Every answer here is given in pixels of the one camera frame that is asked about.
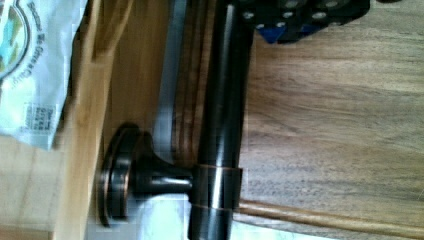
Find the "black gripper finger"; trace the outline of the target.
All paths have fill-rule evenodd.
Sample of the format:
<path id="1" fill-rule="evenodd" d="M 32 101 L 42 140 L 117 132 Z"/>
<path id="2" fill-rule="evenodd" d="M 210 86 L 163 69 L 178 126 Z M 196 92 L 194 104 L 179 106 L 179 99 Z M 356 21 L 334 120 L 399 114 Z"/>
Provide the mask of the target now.
<path id="1" fill-rule="evenodd" d="M 291 44 L 366 15 L 370 0 L 238 0 L 244 23 L 268 44 Z"/>

